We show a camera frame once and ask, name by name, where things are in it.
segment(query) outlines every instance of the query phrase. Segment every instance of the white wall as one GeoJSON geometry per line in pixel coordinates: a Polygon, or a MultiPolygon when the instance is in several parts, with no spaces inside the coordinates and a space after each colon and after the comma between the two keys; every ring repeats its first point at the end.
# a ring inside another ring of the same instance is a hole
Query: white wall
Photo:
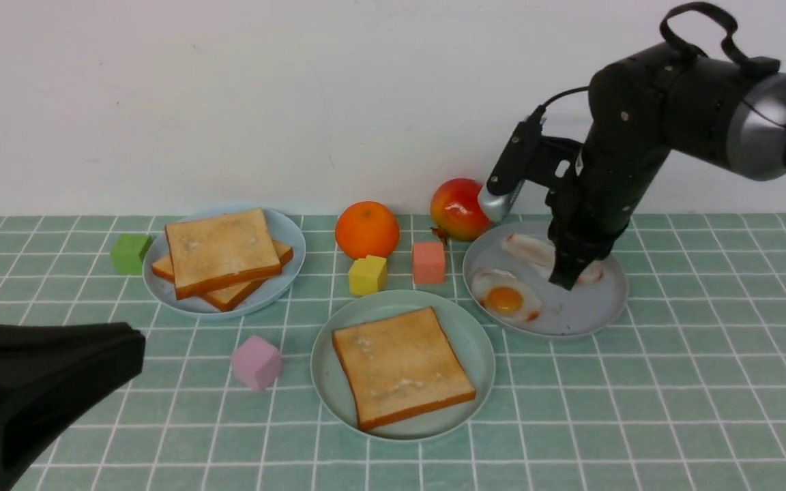
{"type": "MultiPolygon", "coordinates": [[[[250,201],[426,212],[483,181],[516,121],[660,40],[685,0],[0,1],[0,213],[191,213],[250,201]]],[[[786,71],[786,1],[726,0],[745,53],[786,71]]],[[[681,16],[721,56],[721,30],[681,16]]],[[[549,113],[583,139],[583,94],[549,113]]],[[[530,187],[520,211],[542,211],[530,187]]],[[[639,211],[783,211],[674,155],[639,211]]]]}

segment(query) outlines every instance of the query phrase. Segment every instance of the foam block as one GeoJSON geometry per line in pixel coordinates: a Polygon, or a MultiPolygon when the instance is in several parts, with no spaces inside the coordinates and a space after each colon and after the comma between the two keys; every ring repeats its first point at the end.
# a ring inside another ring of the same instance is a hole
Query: foam block
{"type": "Polygon", "coordinates": [[[353,262],[347,272],[350,295],[378,293],[387,285],[387,258],[366,256],[353,262]]]}
{"type": "Polygon", "coordinates": [[[153,239],[147,235],[121,234],[111,249],[111,260],[117,274],[141,274],[144,255],[151,243],[153,239]]]}
{"type": "Polygon", "coordinates": [[[265,391],[284,370],[280,351],[265,339],[251,336],[232,353],[232,373],[254,391],[265,391]]]}
{"type": "Polygon", "coordinates": [[[419,242],[411,247],[411,274],[415,285],[445,282],[445,246],[441,242],[419,242]]]}

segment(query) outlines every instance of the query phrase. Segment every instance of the toast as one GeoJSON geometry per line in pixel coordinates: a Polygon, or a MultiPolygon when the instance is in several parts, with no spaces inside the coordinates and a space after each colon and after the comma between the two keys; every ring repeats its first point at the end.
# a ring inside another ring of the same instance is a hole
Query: toast
{"type": "MultiPolygon", "coordinates": [[[[281,265],[286,265],[293,258],[293,248],[283,242],[272,240],[275,245],[275,251],[278,253],[278,260],[281,265]]],[[[166,282],[175,282],[175,271],[172,268],[172,258],[168,254],[160,260],[150,265],[150,269],[154,274],[166,282]]],[[[199,298],[208,302],[212,307],[215,307],[221,312],[228,312],[237,307],[238,304],[244,301],[247,297],[256,292],[260,286],[263,286],[265,280],[251,280],[250,282],[237,283],[236,285],[228,286],[213,292],[201,293],[199,298]]]]}
{"type": "Polygon", "coordinates": [[[338,329],[333,346],[362,431],[476,397],[432,307],[338,329]]]}
{"type": "Polygon", "coordinates": [[[281,274],[262,208],[166,224],[175,298],[281,274]]]}

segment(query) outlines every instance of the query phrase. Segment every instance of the plate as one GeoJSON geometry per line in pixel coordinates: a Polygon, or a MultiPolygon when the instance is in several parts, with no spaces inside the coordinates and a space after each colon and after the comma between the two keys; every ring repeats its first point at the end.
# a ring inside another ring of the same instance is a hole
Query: plate
{"type": "Polygon", "coordinates": [[[502,241],[512,233],[522,233],[547,240],[547,221],[514,222],[494,227],[469,245],[463,258],[463,279],[472,299],[471,280],[480,268],[511,271],[521,282],[536,290],[542,299],[542,314],[524,327],[506,323],[496,314],[481,307],[500,326],[530,333],[540,338],[577,339],[593,335],[612,323],[626,307],[630,287],[620,262],[609,255],[602,262],[602,279],[589,285],[576,285],[572,291],[545,280],[530,265],[515,260],[502,250],[502,241]]]}
{"type": "MultiPolygon", "coordinates": [[[[256,206],[227,206],[222,208],[209,209],[193,215],[192,217],[183,218],[179,222],[187,222],[193,220],[200,220],[200,218],[216,217],[225,213],[237,213],[240,211],[247,211],[247,209],[256,208],[256,206]]],[[[302,270],[302,264],[305,263],[305,236],[302,234],[299,226],[287,215],[274,211],[274,209],[263,208],[265,214],[265,223],[268,224],[269,233],[272,239],[279,242],[286,243],[293,248],[293,258],[284,265],[284,271],[279,276],[270,278],[262,283],[262,286],[257,288],[256,292],[251,293],[243,302],[238,304],[236,308],[228,312],[221,312],[213,305],[208,304],[201,298],[193,297],[181,299],[179,301],[175,298],[175,287],[166,280],[157,277],[151,270],[150,265],[155,261],[160,260],[169,253],[169,243],[166,241],[166,234],[161,233],[155,239],[147,254],[144,257],[144,284],[149,290],[150,295],[161,301],[166,307],[178,311],[181,314],[190,315],[192,317],[199,317],[202,319],[231,319],[233,317],[241,317],[264,308],[274,302],[276,299],[281,298],[281,295],[290,289],[296,275],[302,270]]]]}
{"type": "Polygon", "coordinates": [[[467,310],[449,299],[418,290],[387,290],[356,299],[330,317],[311,352],[311,379],[327,410],[353,431],[384,441],[426,441],[454,431],[484,405],[496,376],[496,357],[487,332],[467,310]],[[333,348],[334,330],[433,307],[450,347],[477,395],[474,400],[421,414],[368,432],[358,428],[353,394],[333,348]]]}

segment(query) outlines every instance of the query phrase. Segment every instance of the fried egg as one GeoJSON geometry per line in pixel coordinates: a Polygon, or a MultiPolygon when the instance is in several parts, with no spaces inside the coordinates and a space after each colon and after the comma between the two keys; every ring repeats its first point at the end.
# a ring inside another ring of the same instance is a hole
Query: fried egg
{"type": "MultiPolygon", "coordinates": [[[[532,265],[539,271],[540,276],[548,280],[551,272],[554,271],[555,248],[552,243],[536,239],[521,233],[515,233],[506,237],[502,241],[502,250],[508,252],[516,260],[523,261],[532,265]]],[[[593,261],[583,273],[578,276],[577,283],[587,285],[596,283],[602,279],[602,262],[593,261]]]]}
{"type": "Polygon", "coordinates": [[[506,323],[530,323],[542,313],[539,295],[509,271],[478,270],[471,280],[471,292],[481,307],[506,323]]]}

